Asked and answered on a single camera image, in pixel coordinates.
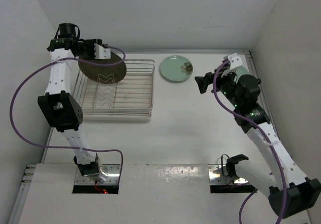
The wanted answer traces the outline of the brown plate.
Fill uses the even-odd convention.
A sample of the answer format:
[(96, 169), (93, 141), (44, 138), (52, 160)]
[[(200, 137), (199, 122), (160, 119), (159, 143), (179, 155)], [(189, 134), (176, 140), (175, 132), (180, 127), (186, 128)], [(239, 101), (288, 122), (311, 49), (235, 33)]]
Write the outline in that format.
[(115, 66), (101, 67), (78, 62), (82, 73), (90, 80), (100, 84), (115, 84), (122, 81), (127, 73), (124, 62)]

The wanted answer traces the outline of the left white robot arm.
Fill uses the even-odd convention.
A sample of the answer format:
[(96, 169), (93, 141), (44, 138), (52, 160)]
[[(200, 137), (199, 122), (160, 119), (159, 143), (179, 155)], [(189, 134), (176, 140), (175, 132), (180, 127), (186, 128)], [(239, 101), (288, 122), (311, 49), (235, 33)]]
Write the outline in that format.
[(110, 50), (102, 46), (101, 40), (81, 40), (79, 27), (72, 23), (59, 25), (47, 50), (53, 66), (45, 94), (38, 97), (38, 105), (48, 124), (60, 132), (73, 148), (74, 161), (81, 175), (103, 183), (108, 175), (97, 153), (90, 151), (81, 126), (83, 111), (71, 94), (71, 67), (79, 56), (92, 60), (110, 59)]

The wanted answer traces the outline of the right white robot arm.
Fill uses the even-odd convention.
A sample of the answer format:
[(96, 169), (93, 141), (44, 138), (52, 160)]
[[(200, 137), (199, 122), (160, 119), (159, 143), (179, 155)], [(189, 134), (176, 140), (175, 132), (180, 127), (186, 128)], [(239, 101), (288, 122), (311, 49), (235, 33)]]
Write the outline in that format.
[(212, 85), (211, 92), (223, 93), (232, 103), (236, 123), (270, 168), (270, 172), (264, 172), (247, 156), (239, 154), (227, 159), (229, 177), (246, 179), (263, 193), (275, 214), (282, 218), (312, 208), (320, 196), (320, 181), (308, 178), (276, 135), (269, 116), (258, 103), (260, 79), (250, 74), (238, 77), (235, 72), (215, 77), (208, 72), (205, 76), (196, 76), (195, 81), (201, 94)]

